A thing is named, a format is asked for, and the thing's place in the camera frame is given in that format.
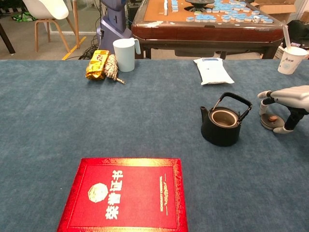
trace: paper cup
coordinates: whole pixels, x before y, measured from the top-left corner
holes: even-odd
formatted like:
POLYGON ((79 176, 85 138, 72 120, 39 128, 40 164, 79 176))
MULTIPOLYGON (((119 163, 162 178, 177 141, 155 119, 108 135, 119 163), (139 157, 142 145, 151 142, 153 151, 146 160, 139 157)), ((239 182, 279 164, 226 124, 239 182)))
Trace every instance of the paper cup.
POLYGON ((286 47, 278 67, 278 72, 283 74, 292 74, 300 64, 300 62, 308 57, 308 52, 299 47, 291 47, 288 50, 286 47))

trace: green item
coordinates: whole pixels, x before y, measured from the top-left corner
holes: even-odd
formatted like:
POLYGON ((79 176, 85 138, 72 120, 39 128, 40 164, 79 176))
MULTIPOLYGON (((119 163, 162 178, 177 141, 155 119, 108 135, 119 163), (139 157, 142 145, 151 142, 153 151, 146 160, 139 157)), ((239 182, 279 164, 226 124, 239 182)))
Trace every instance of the green item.
POLYGON ((29 12, 23 12, 23 13, 15 15, 15 16, 12 16, 12 19, 17 21, 17 22, 30 22, 30 21, 37 20, 29 12))

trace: white pitcher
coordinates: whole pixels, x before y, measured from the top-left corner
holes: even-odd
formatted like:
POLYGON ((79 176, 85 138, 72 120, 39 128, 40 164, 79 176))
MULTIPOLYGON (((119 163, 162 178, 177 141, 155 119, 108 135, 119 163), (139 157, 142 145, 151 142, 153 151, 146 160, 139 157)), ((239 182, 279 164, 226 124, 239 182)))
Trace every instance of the white pitcher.
POLYGON ((140 54, 140 42, 138 39, 119 39, 113 42, 118 68, 122 72, 130 72, 135 68, 134 47, 140 54))

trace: red certificate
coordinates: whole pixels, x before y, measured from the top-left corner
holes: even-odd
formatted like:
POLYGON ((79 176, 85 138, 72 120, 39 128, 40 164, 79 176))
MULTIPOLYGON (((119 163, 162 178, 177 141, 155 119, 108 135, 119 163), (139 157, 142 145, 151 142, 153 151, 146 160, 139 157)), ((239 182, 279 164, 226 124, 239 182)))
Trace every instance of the red certificate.
POLYGON ((58 232, 187 232, 180 159, 82 159, 58 232))

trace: white cup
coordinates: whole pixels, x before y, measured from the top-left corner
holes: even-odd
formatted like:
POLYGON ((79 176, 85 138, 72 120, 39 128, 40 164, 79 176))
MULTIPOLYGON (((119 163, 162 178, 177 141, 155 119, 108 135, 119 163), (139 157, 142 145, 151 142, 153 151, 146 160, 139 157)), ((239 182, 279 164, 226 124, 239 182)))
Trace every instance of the white cup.
POLYGON ((308 57, 308 52, 299 47, 287 47, 284 49, 278 72, 283 74, 292 74, 300 64, 300 62, 308 57))
POLYGON ((140 42, 138 39, 119 39, 113 42, 118 68, 122 72, 130 72, 135 68, 134 47, 140 54, 140 42))

